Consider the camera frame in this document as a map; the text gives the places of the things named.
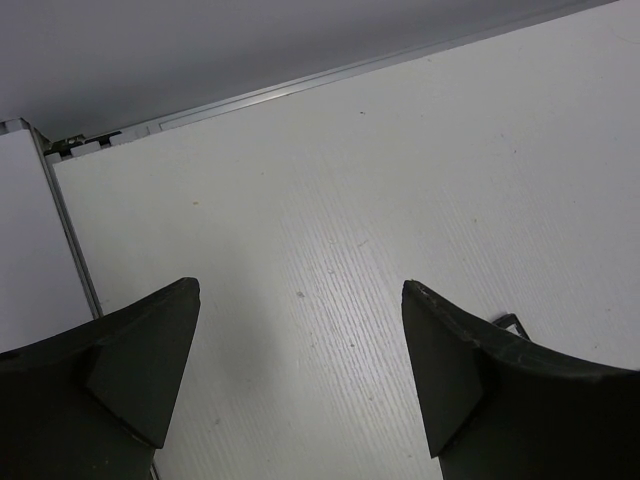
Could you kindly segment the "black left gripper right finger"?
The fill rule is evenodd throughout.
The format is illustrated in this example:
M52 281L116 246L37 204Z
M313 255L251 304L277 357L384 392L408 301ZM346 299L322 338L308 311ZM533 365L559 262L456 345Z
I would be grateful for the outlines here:
M639 374L530 340L415 280L402 321L429 453L446 479L635 479Z

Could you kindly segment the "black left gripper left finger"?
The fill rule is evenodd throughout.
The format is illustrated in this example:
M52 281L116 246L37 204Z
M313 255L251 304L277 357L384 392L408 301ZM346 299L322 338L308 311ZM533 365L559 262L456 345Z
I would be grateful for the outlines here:
M1 355L4 479L148 479L200 310L185 277Z

